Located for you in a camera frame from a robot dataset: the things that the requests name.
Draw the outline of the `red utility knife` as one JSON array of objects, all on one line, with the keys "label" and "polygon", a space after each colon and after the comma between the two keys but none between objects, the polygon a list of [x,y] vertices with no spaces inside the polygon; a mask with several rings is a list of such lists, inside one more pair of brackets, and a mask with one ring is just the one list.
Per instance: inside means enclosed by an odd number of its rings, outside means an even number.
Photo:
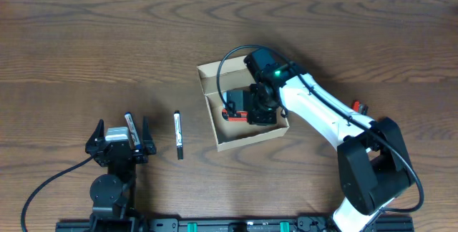
[{"label": "red utility knife", "polygon": [[222,109],[222,117],[228,122],[247,122],[248,113],[245,111],[229,112],[226,109]]}]

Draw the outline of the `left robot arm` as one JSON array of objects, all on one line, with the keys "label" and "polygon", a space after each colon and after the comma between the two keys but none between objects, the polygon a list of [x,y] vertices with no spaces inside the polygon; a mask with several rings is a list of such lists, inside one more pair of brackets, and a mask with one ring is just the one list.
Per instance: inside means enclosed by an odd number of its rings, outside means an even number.
[{"label": "left robot arm", "polygon": [[104,129],[100,120],[85,145],[85,152],[107,173],[91,184],[93,201],[89,217],[91,232],[146,232],[149,224],[135,208],[136,166],[148,163],[157,150],[150,133],[148,119],[142,121],[142,139],[133,148],[127,127]]}]

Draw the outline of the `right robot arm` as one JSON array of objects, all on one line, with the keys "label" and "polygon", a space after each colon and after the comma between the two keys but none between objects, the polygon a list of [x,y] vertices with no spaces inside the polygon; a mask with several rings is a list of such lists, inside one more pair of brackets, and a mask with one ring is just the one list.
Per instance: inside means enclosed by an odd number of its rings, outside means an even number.
[{"label": "right robot arm", "polygon": [[397,213],[411,213],[424,203],[424,189],[413,169],[399,126],[390,118],[376,121],[367,109],[352,109],[325,91],[308,71],[284,54],[261,45],[243,63],[254,82],[248,90],[218,90],[227,121],[274,125],[276,113],[290,112],[304,119],[336,150],[341,189],[345,198],[327,229],[365,231],[393,212],[390,202],[415,185],[419,202]]}]

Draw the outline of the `red stapler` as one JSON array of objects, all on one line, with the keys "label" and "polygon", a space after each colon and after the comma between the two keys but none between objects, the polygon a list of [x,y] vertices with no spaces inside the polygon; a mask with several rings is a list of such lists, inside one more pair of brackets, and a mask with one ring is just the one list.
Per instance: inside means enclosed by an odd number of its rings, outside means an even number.
[{"label": "red stapler", "polygon": [[367,115],[367,112],[369,110],[369,106],[365,105],[364,103],[361,103],[358,100],[355,100],[352,104],[352,110],[355,112],[358,112],[359,114],[362,115]]}]

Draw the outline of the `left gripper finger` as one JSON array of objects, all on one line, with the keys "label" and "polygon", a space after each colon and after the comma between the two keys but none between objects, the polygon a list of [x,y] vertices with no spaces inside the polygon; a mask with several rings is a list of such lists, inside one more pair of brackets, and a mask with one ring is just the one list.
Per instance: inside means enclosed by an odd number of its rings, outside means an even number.
[{"label": "left gripper finger", "polygon": [[97,153],[99,148],[97,145],[98,139],[104,139],[104,121],[102,119],[99,120],[94,132],[85,144],[85,152],[87,154],[94,155]]},{"label": "left gripper finger", "polygon": [[142,142],[147,155],[156,154],[157,149],[155,147],[155,143],[149,128],[148,118],[146,116],[144,116],[142,120]]}]

